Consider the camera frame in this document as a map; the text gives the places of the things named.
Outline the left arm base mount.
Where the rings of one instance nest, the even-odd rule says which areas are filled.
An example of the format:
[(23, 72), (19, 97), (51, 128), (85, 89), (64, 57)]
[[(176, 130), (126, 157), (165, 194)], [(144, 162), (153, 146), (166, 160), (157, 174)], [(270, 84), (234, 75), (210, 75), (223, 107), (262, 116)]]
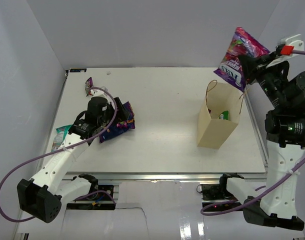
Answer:
[(107, 194), (99, 192), (84, 199), (72, 201), (67, 204), (66, 209), (83, 211), (113, 211), (115, 209), (115, 204), (108, 195), (110, 195), (114, 201), (117, 202), (119, 196), (119, 186), (104, 184), (99, 185), (98, 190), (105, 191)]

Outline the pink Fox's candy bag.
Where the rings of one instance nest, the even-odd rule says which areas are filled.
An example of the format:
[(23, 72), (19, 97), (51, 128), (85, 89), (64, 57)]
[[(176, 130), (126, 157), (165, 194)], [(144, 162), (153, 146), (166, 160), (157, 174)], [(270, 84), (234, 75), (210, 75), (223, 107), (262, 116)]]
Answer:
[(226, 53), (214, 73), (243, 92), (246, 87), (246, 80), (239, 57), (256, 58), (269, 53), (270, 51), (244, 28), (237, 27)]

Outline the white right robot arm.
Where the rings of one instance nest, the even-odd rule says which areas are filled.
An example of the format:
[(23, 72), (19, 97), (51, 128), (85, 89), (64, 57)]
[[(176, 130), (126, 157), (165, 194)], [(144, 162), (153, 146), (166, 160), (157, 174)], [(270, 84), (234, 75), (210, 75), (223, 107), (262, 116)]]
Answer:
[(288, 80), (289, 63), (280, 52), (259, 57), (239, 56), (244, 77), (258, 83), (273, 109), (265, 117), (268, 147), (266, 189), (257, 193), (236, 173), (220, 177), (218, 193), (235, 197), (246, 222), (302, 231), (296, 211), (299, 168), (305, 162), (305, 71)]

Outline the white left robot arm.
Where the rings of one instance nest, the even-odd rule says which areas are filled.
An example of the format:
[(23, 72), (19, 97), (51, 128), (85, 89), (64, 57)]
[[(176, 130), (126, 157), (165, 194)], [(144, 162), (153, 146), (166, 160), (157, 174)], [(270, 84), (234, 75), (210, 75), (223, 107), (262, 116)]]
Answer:
[(94, 199), (99, 191), (98, 179), (82, 173), (64, 186), (60, 183), (79, 156), (95, 138), (100, 143), (135, 128), (134, 112), (129, 102), (118, 97), (111, 103), (104, 96), (92, 97), (87, 109), (77, 115), (67, 134), (51, 159), (30, 180), (22, 179), (17, 185), (20, 208), (33, 217), (52, 222), (64, 201)]

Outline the green Fox's candy bag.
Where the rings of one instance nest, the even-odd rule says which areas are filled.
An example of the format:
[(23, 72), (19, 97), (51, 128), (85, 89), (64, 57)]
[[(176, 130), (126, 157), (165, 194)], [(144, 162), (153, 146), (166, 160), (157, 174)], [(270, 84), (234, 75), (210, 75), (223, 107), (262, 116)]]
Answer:
[(225, 110), (223, 111), (219, 117), (218, 117), (220, 120), (229, 120), (229, 111), (228, 110)]

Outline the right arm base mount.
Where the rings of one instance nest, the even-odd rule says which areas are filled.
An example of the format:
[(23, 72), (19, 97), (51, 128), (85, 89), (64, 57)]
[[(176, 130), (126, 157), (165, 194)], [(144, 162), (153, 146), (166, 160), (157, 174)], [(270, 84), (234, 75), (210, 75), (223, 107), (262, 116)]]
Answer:
[(221, 192), (218, 184), (199, 184), (196, 191), (201, 195), (202, 207), (214, 204), (214, 206), (205, 209), (204, 212), (222, 212), (241, 205), (230, 193), (225, 195)]

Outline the dark blue purple snack bag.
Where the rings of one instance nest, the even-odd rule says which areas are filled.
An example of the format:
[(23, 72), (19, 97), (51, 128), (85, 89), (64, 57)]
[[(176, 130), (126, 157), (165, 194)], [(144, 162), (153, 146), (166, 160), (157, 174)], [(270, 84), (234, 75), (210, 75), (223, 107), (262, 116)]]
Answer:
[(105, 141), (111, 140), (113, 138), (118, 137), (119, 135), (127, 132), (128, 130), (134, 130), (135, 127), (135, 114), (133, 112), (132, 105), (129, 101), (123, 104), (123, 107), (129, 113), (127, 120), (121, 121), (119, 120), (117, 123), (113, 123), (109, 129), (99, 136), (99, 143), (103, 143)]

